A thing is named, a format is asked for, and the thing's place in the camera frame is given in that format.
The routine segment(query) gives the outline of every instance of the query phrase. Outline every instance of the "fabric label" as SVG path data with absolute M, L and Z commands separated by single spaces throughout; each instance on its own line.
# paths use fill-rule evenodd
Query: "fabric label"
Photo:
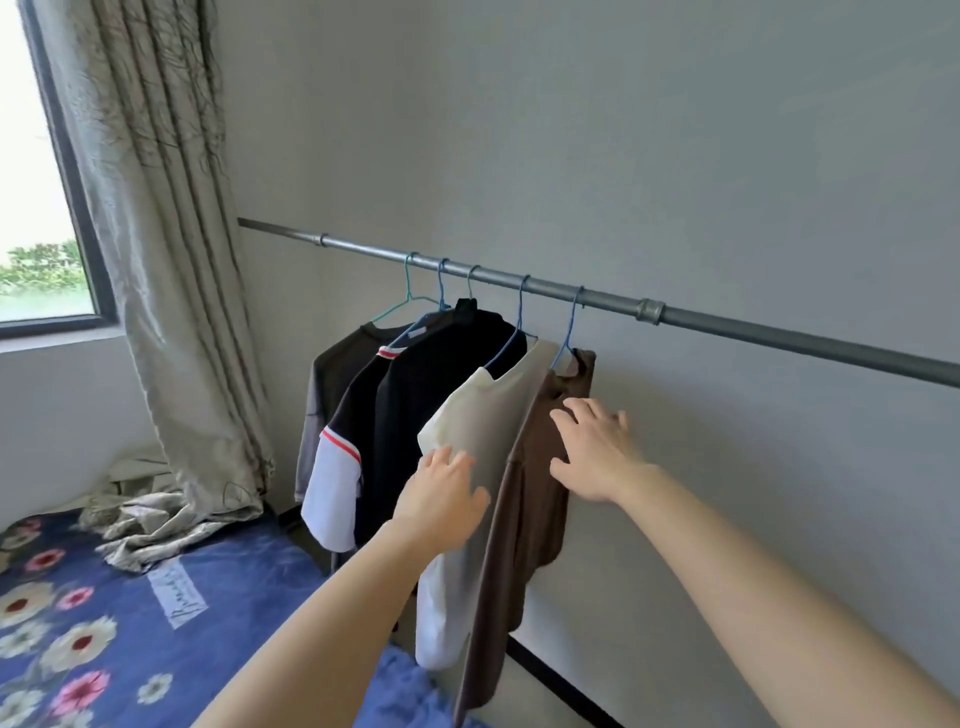
M 179 556 L 161 561 L 147 571 L 147 578 L 154 588 L 156 600 L 163 608 L 163 614 L 174 629 L 206 611 L 206 602 L 180 563 Z

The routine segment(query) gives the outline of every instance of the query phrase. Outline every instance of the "blue wire hanger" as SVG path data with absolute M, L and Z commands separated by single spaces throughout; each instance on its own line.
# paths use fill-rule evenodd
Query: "blue wire hanger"
M 566 325 L 566 336 L 564 337 L 564 345 L 557 350 L 557 355 L 553 357 L 553 364 L 550 365 L 550 369 L 553 369 L 557 366 L 557 362 L 560 361 L 560 357 L 563 355 L 564 350 L 567 350 L 573 354 L 573 349 L 570 348 L 570 334 L 573 333 L 573 318 L 577 315 L 577 302 L 580 300 L 580 294 L 586 291 L 585 286 L 580 286 L 577 289 L 577 292 L 573 295 L 573 306 L 570 307 L 570 321 Z
M 407 256 L 406 256 L 405 258 L 403 258 L 403 275 L 404 275 L 404 277 L 406 277 L 406 279 L 407 279 L 407 296 L 406 296 L 406 298 L 403 299 L 403 301 L 401 301 L 400 303 L 397 303 L 396 305 L 390 306 L 390 308 L 388 308 L 386 311 L 384 311 L 383 313 L 381 313 L 381 314 L 380 314 L 379 316 L 377 316 L 376 318 L 371 319 L 371 323 L 372 323 L 372 324 L 375 324 L 375 323 L 378 322 L 380 319 L 389 316 L 389 315 L 392 314 L 394 311 L 396 311 L 397 309 L 405 306 L 406 304 L 408 304 L 408 303 L 411 302 L 411 301 L 429 301 L 429 302 L 431 302 L 431 303 L 436 303 L 437 305 L 441 305 L 441 303 L 440 303 L 439 301 L 436 301 L 435 299 L 431 299 L 429 296 L 414 296 L 414 295 L 413 295 L 413 292 L 410 290 L 410 258 L 412 258 L 414 255 L 417 255 L 417 254 L 416 254 L 416 253 L 408 253 Z M 441 281 L 441 283 L 440 283 L 440 294 L 441 294 L 441 298 L 442 298 L 442 297 L 443 297 L 443 294 L 444 294 L 444 283 L 443 283 L 442 281 Z
M 480 264 L 470 266 L 470 269 L 467 271 L 467 295 L 472 299 L 473 298 L 473 283 L 470 282 L 470 278 L 473 276 L 473 271 L 480 267 Z
M 507 343 L 503 345 L 503 348 L 496 353 L 493 359 L 487 362 L 487 366 L 484 367 L 484 369 L 489 369 L 493 365 L 493 362 L 499 359 L 500 355 L 503 352 L 505 352 L 507 348 L 514 342 L 514 339 L 516 339 L 518 335 L 523 333 L 523 286 L 527 284 L 527 280 L 529 278 L 532 278 L 532 276 L 528 273 L 526 276 L 523 277 L 523 280 L 520 282 L 519 303 L 517 304 L 517 307 L 516 307 L 516 328 L 514 328 L 514 332 L 510 334 L 510 338 L 507 339 Z
M 446 299 L 444 298 L 444 276 L 443 276 L 443 272 L 444 272 L 444 265 L 446 265 L 446 262 L 447 262 L 448 260 L 450 260 L 450 258 L 448 258 L 448 257 L 441 258 L 441 259 L 440 259 L 440 265 L 437 266 L 437 283 L 440 285 L 440 300 L 437 301 L 437 305 L 438 305 L 440 308 L 438 308 L 437 310 L 440 310 L 440 311 L 446 311 L 448 308 L 451 307 L 450 305 L 447 304 Z
M 422 316 L 420 316 L 413 324 L 411 324 L 410 326 L 408 326 L 408 327 L 403 331 L 403 333 L 401 333 L 396 339 L 394 339 L 393 343 L 390 345 L 392 348 L 399 348 L 399 343 L 400 343 L 411 331 L 416 331 L 418 328 L 420 328 L 421 326 L 423 326 L 423 324 L 425 324 L 426 321 L 427 321 L 427 319 L 429 319 L 431 316 L 433 316 L 433 315 L 436 314 L 436 313 L 440 313 L 440 312 L 442 312 L 442 311 L 448 311 L 448 310 L 450 310 L 450 308 L 452 307 L 452 306 L 448 305 L 447 302 L 446 302 L 446 300 L 444 299 L 444 277 L 443 277 L 443 275 L 441 275 L 441 273 L 443 272 L 444 263 L 446 263 L 448 260 L 450 260 L 450 258 L 448 258 L 448 257 L 443 258 L 443 259 L 440 261 L 440 265 L 437 266 L 437 282 L 440 284 L 440 300 L 439 300 L 439 301 L 433 301 L 433 299 L 426 298 L 425 296 L 418 296 L 418 298 L 426 299 L 427 301 L 433 301 L 433 303 L 435 303 L 435 304 L 437 305 L 437 307 L 438 307 L 437 310 L 436 310 L 436 311 L 427 311 L 427 312 L 424 313 Z

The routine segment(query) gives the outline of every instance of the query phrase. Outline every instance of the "bed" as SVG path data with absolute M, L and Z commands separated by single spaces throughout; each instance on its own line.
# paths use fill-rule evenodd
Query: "bed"
M 3 535 L 0 728 L 185 728 L 324 582 L 272 515 L 132 575 L 94 552 L 79 513 Z M 427 673 L 388 644 L 355 725 L 451 724 Z

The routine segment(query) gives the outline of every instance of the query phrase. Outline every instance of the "shrub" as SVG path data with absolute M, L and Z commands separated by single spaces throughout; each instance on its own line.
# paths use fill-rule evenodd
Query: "shrub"
M 0 295 L 86 288 L 84 263 L 76 240 L 13 248 L 7 256 L 10 262 L 0 265 Z

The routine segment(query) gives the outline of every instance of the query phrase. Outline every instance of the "pink flower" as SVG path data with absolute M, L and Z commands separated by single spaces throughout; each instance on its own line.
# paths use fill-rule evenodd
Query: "pink flower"
M 93 596 L 93 587 L 80 587 L 80 589 L 71 589 L 57 602 L 57 609 L 66 610 L 79 607 L 85 601 Z
M 109 684 L 109 673 L 101 669 L 83 674 L 60 688 L 57 697 L 50 703 L 50 712 L 55 716 L 65 716 L 81 711 L 96 700 Z
M 66 556 L 66 551 L 62 548 L 51 548 L 46 551 L 41 551 L 28 561 L 23 568 L 26 571 L 43 571 L 44 569 L 50 569 L 50 567 L 64 556 Z

